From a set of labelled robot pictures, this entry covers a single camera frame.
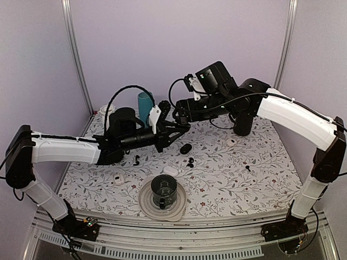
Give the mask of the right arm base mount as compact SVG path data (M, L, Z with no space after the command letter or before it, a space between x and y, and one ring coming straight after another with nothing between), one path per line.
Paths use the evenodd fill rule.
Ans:
M308 230L308 226L304 220L283 220L263 225L260 233L265 241L269 242L305 234Z

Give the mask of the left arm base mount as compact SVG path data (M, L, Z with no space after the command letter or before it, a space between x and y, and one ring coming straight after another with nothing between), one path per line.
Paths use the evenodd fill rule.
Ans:
M66 216L61 220L54 220L52 230L56 233L73 238L95 242L99 234L100 225L93 218L77 220L74 216Z

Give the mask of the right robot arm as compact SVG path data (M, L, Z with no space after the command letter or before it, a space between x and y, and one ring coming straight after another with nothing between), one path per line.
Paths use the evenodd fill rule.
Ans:
M221 61L195 75L188 74L182 81L194 96L172 104L176 112L175 120L180 124L230 114L234 121L234 133L247 136L253 119L260 117L284 126L315 144L317 149L311 173L280 225L284 236L292 236L301 228L328 185L340 176L346 151L343 120L322 115L254 78L237 85Z

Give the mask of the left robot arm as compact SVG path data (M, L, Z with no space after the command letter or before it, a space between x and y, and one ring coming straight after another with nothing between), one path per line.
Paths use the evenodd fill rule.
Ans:
M33 132L29 125L17 131L6 150L1 166L3 179L14 190L20 190L43 207L69 235L76 235L80 221L68 202L55 194L34 170L34 164L50 161L82 162L111 165L120 162L124 153L154 145L158 152L169 147L185 134L190 125L166 120L168 110L154 106L148 123L136 117L132 108L119 108L105 119L110 119L103 135L74 137L44 135Z

